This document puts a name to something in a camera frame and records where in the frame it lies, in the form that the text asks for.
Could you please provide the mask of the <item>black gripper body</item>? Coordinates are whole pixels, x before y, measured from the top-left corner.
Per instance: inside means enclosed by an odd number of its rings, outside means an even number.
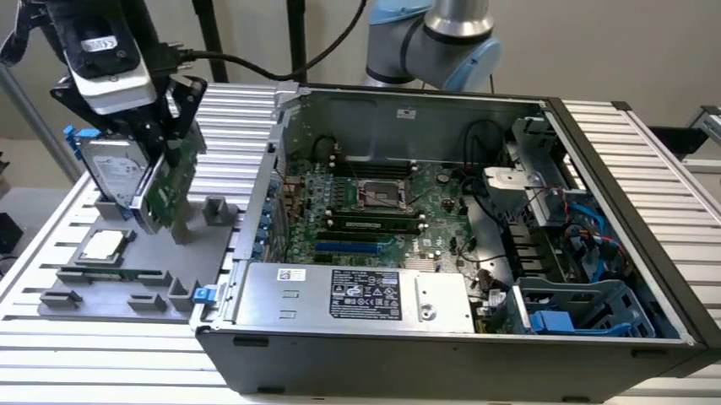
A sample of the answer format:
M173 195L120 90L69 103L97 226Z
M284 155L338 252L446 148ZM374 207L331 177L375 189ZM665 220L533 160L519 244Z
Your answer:
M45 1L44 10L51 24L44 33L67 66L65 77L97 79L144 64L149 77L169 84L155 61L168 47L143 1Z

